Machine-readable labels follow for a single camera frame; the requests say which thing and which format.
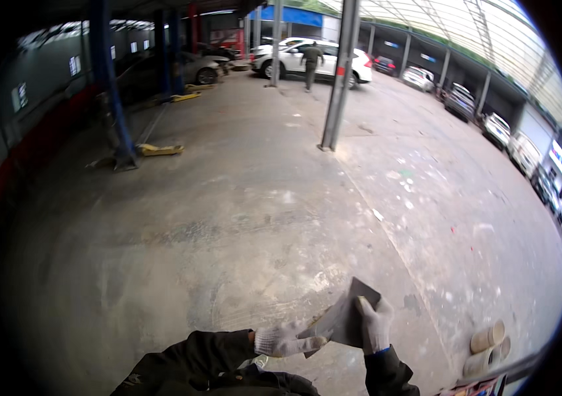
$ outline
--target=white sign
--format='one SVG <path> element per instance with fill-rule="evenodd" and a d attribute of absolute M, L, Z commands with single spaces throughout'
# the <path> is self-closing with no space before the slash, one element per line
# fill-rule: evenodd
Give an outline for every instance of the white sign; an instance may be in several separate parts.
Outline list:
<path fill-rule="evenodd" d="M 562 148 L 555 140 L 551 142 L 551 150 L 549 151 L 549 157 L 556 164 L 562 174 Z"/>

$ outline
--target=roof canopy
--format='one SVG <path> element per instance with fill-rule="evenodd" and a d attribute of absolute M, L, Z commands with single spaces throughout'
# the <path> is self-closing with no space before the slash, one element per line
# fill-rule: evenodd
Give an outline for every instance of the roof canopy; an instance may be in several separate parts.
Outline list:
<path fill-rule="evenodd" d="M 285 0 L 339 15 L 341 0 Z M 536 28 L 512 0 L 361 0 L 363 20 L 408 28 L 514 80 L 562 126 L 562 77 Z"/>

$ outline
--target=gloved hand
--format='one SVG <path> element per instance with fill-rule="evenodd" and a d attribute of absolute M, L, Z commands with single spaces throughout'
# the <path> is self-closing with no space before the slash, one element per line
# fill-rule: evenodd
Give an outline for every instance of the gloved hand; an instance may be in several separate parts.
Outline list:
<path fill-rule="evenodd" d="M 293 321 L 277 324 L 271 328 L 256 329 L 254 333 L 254 352 L 272 357 L 285 357 L 295 353 L 321 349 L 329 341 L 325 337 L 297 339 L 301 331 L 308 328 L 311 320 Z"/>
<path fill-rule="evenodd" d="M 382 352 L 390 347 L 389 331 L 391 322 L 395 316 L 395 310 L 385 300 L 381 298 L 378 304 L 373 307 L 365 297 L 358 297 L 356 307 L 363 317 L 363 351 L 365 355 Z"/>

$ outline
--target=red pillar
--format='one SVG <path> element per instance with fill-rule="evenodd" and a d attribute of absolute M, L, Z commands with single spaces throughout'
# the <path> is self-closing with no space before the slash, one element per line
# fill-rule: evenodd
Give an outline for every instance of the red pillar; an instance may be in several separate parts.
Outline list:
<path fill-rule="evenodd" d="M 244 29 L 237 31 L 237 44 L 239 46 L 239 57 L 245 59 Z"/>
<path fill-rule="evenodd" d="M 191 52 L 194 54 L 198 53 L 198 18 L 196 5 L 194 3 L 189 3 L 189 20 L 191 21 Z"/>

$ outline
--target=concrete floor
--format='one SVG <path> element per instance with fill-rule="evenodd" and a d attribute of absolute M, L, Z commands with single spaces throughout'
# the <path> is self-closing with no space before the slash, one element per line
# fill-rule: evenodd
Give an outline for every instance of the concrete floor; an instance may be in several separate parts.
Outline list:
<path fill-rule="evenodd" d="M 508 359 L 542 346 L 562 312 L 547 209 L 472 124 L 374 77 L 350 92 L 334 154 L 315 147 L 329 85 L 276 90 L 249 72 L 168 105 L 148 143 L 181 156 L 112 174 L 83 168 L 104 154 L 99 131 L 66 145 L 16 218 L 3 277 L 33 370 L 56 394 L 106 394 L 144 353 L 311 317 L 351 276 L 396 307 L 391 342 L 424 393 L 459 376 L 470 335 L 498 318 Z M 158 111 L 130 115 L 134 134 Z M 362 352 L 343 345 L 268 368 L 323 395 L 365 392 Z"/>

